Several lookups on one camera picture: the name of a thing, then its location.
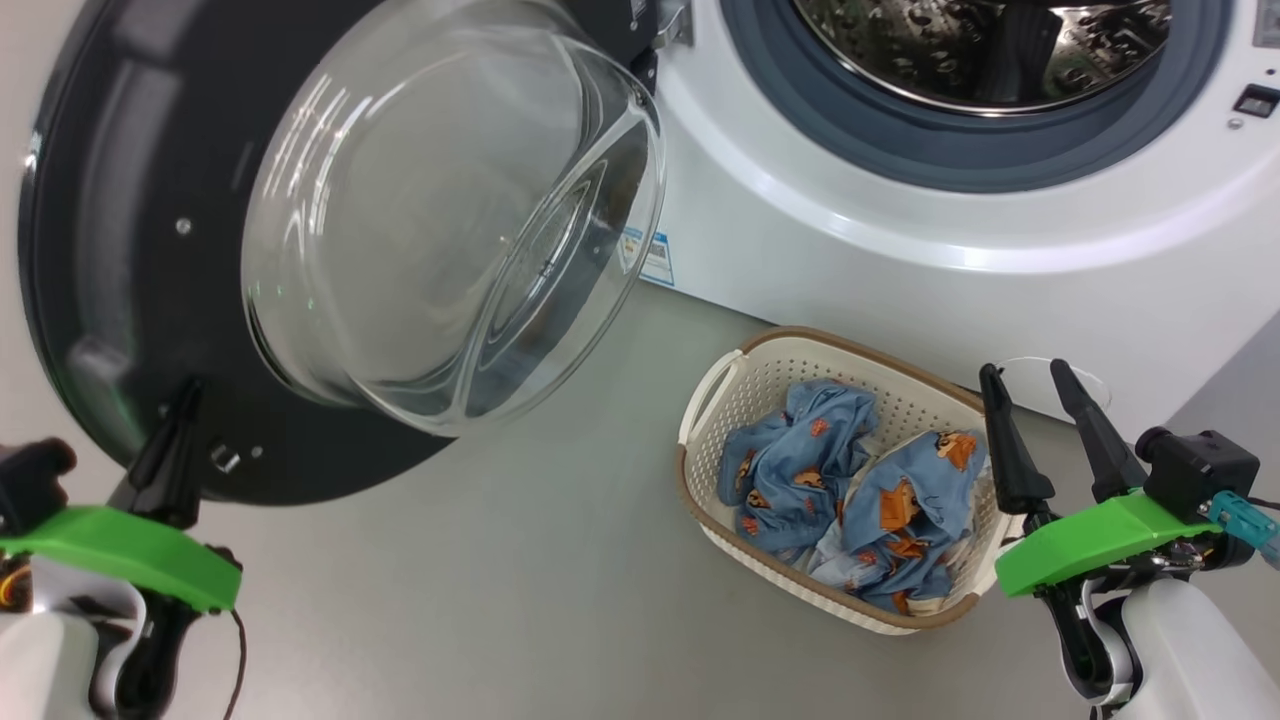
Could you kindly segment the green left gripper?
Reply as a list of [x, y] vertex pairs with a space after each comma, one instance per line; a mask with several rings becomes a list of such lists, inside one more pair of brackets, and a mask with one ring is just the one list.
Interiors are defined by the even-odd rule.
[[179, 530], [198, 520], [202, 395], [191, 379], [168, 404], [110, 509], [63, 509], [3, 538], [29, 578], [29, 607], [3, 624], [5, 719], [161, 717], [189, 628], [236, 614], [241, 565]]

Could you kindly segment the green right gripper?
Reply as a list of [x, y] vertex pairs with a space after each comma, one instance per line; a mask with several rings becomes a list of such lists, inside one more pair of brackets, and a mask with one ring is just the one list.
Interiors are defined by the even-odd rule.
[[1153, 600], [1152, 588], [1161, 582], [1187, 583], [1197, 573], [1247, 562], [1253, 505], [1222, 491], [1192, 521], [1176, 519], [1134, 491], [1148, 474], [1071, 365], [1053, 359], [1050, 373], [1075, 423], [1100, 505], [1069, 518], [1051, 514], [1055, 488], [1016, 428], [1002, 369], [987, 363], [979, 384], [997, 506], [1007, 515], [1033, 516], [1023, 537], [997, 557], [996, 577], [1006, 596], [1030, 596], [1047, 607], [1064, 671], [1085, 702], [1132, 707], [1155, 671], [1142, 662], [1137, 620], [1125, 616]]

